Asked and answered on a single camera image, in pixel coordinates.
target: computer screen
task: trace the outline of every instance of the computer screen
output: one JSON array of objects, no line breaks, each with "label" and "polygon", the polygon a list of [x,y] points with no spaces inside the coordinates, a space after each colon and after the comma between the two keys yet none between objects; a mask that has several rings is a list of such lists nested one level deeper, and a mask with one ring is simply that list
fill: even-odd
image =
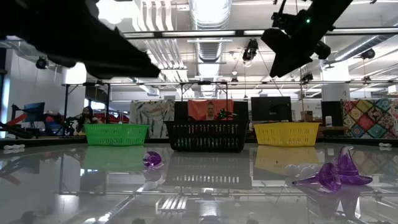
[{"label": "computer screen", "polygon": [[292,121],[292,102],[289,96],[252,97],[253,121]]},{"label": "computer screen", "polygon": [[25,122],[43,121],[44,102],[25,105],[24,110],[24,113],[27,115]]}]

